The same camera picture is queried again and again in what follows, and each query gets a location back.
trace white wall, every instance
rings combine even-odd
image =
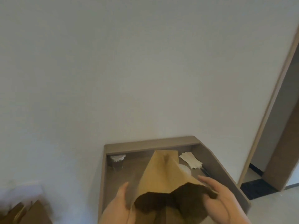
[[[103,145],[195,135],[237,181],[299,0],[0,0],[0,182],[95,223]]]
[[[284,81],[265,125],[251,163],[265,171],[279,142],[286,123],[299,99],[299,48],[286,73]]]
[[[299,164],[297,164],[297,166],[295,167],[286,186],[292,185],[292,184],[297,184],[297,183],[299,183]]]

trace right hand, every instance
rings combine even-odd
[[[218,224],[251,223],[234,194],[226,186],[209,177],[198,176],[198,179],[218,192],[218,197],[215,200],[206,194],[203,196],[204,207],[213,221]]]

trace folded paper bag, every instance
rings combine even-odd
[[[139,184],[129,188],[126,200],[136,210],[135,224],[198,224],[207,217],[203,194],[217,197],[179,168],[177,150],[155,150]]]

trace left hand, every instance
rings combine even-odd
[[[115,198],[104,210],[99,224],[134,224],[136,214],[126,208],[125,194],[128,182],[119,187]]]

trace white lid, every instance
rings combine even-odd
[[[118,156],[110,156],[111,159],[114,161],[114,162],[117,162],[117,161],[122,161],[125,159],[126,155],[118,155]]]

